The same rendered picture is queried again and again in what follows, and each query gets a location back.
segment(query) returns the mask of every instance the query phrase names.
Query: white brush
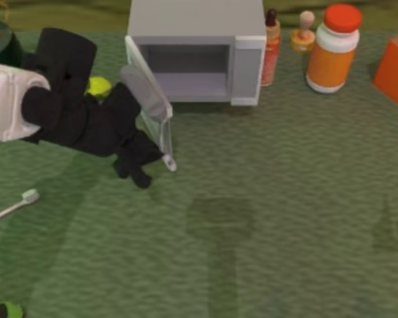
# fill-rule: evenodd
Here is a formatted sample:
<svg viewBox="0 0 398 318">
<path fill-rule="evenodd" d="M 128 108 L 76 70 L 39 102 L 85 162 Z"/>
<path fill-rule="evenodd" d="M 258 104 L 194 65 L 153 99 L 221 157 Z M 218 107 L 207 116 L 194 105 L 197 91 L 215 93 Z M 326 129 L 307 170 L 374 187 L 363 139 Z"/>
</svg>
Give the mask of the white brush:
<svg viewBox="0 0 398 318">
<path fill-rule="evenodd" d="M 6 210 L 2 210 L 2 212 L 0 212 L 0 219 L 19 209 L 20 207 L 23 207 L 24 205 L 36 202 L 38 199 L 40 199 L 40 194 L 36 189 L 31 189 L 22 193 L 22 201 L 12 205 L 11 207 L 8 207 Z"/>
</svg>

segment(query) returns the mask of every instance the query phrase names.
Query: yellow ball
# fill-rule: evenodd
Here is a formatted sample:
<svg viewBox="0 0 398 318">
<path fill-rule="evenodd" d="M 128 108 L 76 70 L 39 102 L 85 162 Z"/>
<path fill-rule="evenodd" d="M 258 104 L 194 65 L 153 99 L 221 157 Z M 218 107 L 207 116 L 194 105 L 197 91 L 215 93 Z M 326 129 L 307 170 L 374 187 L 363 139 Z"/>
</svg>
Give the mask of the yellow ball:
<svg viewBox="0 0 398 318">
<path fill-rule="evenodd" d="M 112 85 L 107 79 L 101 76 L 93 76 L 89 79 L 87 93 L 95 97 L 105 97 L 109 94 L 111 88 Z"/>
</svg>

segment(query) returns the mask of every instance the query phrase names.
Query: orange cap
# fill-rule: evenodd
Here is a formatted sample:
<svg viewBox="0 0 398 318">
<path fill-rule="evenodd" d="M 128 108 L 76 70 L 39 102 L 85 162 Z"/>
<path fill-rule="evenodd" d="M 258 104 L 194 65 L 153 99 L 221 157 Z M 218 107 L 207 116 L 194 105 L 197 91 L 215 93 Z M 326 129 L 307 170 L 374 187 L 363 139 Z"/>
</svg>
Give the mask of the orange cap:
<svg viewBox="0 0 398 318">
<path fill-rule="evenodd" d="M 326 27 L 339 33 L 354 32 L 360 27 L 361 21 L 362 14 L 353 5 L 331 5 L 324 14 Z"/>
</svg>

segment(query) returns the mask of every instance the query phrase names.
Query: dark green container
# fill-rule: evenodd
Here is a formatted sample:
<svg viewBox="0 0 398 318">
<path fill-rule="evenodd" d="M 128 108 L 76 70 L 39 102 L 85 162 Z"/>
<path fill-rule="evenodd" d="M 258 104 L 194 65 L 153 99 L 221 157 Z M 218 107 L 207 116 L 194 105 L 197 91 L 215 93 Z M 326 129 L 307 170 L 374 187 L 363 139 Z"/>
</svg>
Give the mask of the dark green container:
<svg viewBox="0 0 398 318">
<path fill-rule="evenodd" d="M 0 64 L 21 66 L 23 49 L 15 33 L 0 21 Z"/>
</svg>

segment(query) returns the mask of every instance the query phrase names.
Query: toothbrush head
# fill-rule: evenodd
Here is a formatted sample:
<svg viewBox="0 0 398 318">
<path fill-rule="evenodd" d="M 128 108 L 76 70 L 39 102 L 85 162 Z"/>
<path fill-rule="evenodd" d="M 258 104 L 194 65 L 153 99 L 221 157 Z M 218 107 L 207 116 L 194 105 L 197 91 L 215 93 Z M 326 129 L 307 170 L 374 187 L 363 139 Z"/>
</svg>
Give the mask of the toothbrush head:
<svg viewBox="0 0 398 318">
<path fill-rule="evenodd" d="M 40 194 L 36 189 L 31 189 L 22 193 L 22 199 L 25 203 L 31 204 L 40 199 Z"/>
</svg>

